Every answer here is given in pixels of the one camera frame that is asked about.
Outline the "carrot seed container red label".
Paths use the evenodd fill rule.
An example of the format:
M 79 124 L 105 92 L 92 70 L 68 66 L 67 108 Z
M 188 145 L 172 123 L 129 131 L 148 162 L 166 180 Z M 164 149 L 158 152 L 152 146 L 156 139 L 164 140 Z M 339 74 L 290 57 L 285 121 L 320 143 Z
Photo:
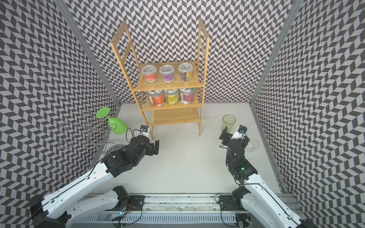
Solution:
M 150 104 L 154 107 L 160 107 L 164 105 L 164 94 L 162 90 L 150 90 L 147 91 Z

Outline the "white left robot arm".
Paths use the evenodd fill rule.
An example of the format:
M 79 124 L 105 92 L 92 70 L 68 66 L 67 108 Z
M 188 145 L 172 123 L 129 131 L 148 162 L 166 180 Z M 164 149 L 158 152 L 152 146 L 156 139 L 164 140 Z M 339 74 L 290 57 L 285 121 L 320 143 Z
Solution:
M 128 145 L 110 152 L 89 172 L 67 186 L 44 197 L 35 195 L 29 200 L 29 223 L 36 228 L 66 228 L 73 221 L 96 212 L 123 209 L 130 201 L 123 186 L 116 186 L 98 197 L 86 200 L 83 197 L 120 174 L 132 170 L 146 155 L 157 155 L 159 144 L 159 140 L 150 142 L 144 135 L 133 137 Z

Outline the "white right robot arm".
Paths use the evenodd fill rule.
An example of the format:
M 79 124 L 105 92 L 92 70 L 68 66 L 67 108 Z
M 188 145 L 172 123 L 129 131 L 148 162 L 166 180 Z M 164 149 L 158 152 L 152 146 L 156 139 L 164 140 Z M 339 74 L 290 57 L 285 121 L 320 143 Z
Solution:
M 226 166 L 239 187 L 232 192 L 231 202 L 238 210 L 246 210 L 266 228 L 315 228 L 291 210 L 265 183 L 258 171 L 245 157 L 250 139 L 247 127 L 240 125 L 234 134 L 226 126 L 221 135 L 226 146 Z

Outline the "small purple seed jar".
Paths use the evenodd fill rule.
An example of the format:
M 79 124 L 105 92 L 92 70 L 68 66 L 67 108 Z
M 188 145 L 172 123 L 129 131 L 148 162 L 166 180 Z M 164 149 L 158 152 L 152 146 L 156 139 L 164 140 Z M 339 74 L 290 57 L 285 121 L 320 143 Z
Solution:
M 175 68 L 172 65 L 161 66 L 159 72 L 165 83 L 172 83 L 174 81 Z

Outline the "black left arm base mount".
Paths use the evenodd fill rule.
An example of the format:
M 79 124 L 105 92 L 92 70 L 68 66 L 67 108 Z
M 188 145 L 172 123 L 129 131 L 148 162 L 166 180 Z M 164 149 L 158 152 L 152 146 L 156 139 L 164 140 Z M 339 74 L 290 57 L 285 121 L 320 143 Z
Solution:
M 146 196 L 131 195 L 124 186 L 114 187 L 102 200 L 109 211 L 142 211 Z

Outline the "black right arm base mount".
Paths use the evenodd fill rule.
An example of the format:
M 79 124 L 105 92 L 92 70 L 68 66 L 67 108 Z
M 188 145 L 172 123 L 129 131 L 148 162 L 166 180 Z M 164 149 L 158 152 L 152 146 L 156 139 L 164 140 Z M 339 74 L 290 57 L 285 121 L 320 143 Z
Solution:
M 254 185 L 243 185 L 235 189 L 230 195 L 221 195 L 218 204 L 221 211 L 255 212 L 258 203 L 254 199 Z

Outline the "sunflower seed container yellow label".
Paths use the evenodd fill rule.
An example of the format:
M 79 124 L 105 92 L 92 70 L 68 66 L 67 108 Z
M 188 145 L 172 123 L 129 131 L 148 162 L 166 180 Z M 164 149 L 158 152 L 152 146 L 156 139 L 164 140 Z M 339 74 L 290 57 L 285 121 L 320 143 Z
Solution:
M 163 94 L 168 105 L 176 105 L 179 103 L 178 89 L 166 89 L 163 91 Z

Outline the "red tomato seed container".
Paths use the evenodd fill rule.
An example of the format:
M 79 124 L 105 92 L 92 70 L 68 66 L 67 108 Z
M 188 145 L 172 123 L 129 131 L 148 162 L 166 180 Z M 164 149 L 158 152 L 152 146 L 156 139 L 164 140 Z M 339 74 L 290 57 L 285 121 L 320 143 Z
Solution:
M 153 84 L 157 80 L 157 68 L 153 65 L 143 66 L 141 72 L 146 79 L 147 83 Z

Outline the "small clear seed jar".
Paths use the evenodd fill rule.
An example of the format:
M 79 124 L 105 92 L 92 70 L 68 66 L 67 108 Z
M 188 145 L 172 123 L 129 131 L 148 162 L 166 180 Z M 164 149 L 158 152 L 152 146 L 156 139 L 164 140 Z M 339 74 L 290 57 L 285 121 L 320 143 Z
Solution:
M 178 70 L 180 72 L 181 80 L 188 82 L 193 78 L 193 66 L 190 63 L 182 63 L 179 65 Z

